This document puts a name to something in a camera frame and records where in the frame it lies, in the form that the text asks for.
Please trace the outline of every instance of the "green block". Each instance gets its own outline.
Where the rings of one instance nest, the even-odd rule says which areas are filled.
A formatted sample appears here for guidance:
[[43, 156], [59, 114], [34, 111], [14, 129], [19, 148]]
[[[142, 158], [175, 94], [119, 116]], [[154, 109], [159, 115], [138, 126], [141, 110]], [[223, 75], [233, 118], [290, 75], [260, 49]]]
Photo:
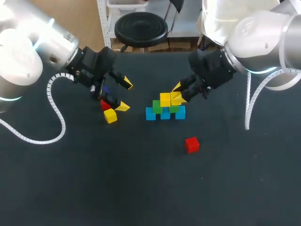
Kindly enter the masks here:
[[179, 106], [171, 106], [169, 107], [169, 113], [177, 113], [179, 109]]
[[152, 101], [152, 110], [153, 110], [154, 114], [162, 114], [163, 113], [163, 107], [160, 107], [159, 100]]

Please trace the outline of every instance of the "stool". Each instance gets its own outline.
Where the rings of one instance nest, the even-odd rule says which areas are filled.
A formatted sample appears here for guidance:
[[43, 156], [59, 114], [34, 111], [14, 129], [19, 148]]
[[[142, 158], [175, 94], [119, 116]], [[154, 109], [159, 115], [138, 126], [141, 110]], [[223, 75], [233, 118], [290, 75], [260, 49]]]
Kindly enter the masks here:
[[[172, 4], [177, 12], [168, 31], [166, 18]], [[122, 16], [115, 24], [116, 38], [125, 45], [120, 52], [124, 52], [128, 46], [147, 48], [164, 42], [173, 30], [183, 4], [184, 0], [170, 0], [164, 19], [150, 12], [134, 12]]]

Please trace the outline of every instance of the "red block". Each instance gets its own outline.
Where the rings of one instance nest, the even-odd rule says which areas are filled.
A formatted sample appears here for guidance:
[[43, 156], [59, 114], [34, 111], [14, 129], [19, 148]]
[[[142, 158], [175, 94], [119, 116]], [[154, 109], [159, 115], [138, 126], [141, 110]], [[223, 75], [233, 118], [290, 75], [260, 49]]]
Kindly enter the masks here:
[[188, 138], [185, 140], [185, 148], [188, 153], [199, 151], [199, 142], [196, 137]]
[[111, 108], [111, 106], [108, 103], [104, 102], [104, 100], [102, 99], [100, 100], [100, 106], [102, 107], [103, 111], [109, 110]]

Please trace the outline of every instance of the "floor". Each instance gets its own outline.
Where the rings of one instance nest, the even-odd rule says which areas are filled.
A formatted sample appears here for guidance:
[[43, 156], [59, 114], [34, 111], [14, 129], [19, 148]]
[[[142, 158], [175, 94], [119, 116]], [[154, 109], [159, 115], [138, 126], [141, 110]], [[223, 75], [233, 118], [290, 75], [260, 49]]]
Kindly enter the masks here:
[[29, 0], [79, 38], [81, 48], [104, 47], [96, 0]]

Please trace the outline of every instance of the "blue block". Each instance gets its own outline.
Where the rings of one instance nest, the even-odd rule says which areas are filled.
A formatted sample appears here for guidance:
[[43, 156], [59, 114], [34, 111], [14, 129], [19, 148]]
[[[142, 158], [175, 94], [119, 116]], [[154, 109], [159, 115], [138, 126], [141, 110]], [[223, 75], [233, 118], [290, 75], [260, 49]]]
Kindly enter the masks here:
[[161, 120], [170, 119], [169, 107], [163, 107], [163, 113], [161, 114]]
[[153, 113], [152, 107], [146, 107], [145, 114], [146, 114], [147, 121], [155, 121], [156, 120], [156, 114]]
[[175, 119], [185, 119], [185, 118], [186, 118], [185, 106], [179, 106], [179, 111], [175, 114]]
[[106, 93], [110, 93], [110, 92], [109, 92], [109, 87], [107, 87], [107, 86], [104, 86], [104, 87], [103, 87], [103, 91], [105, 91]]

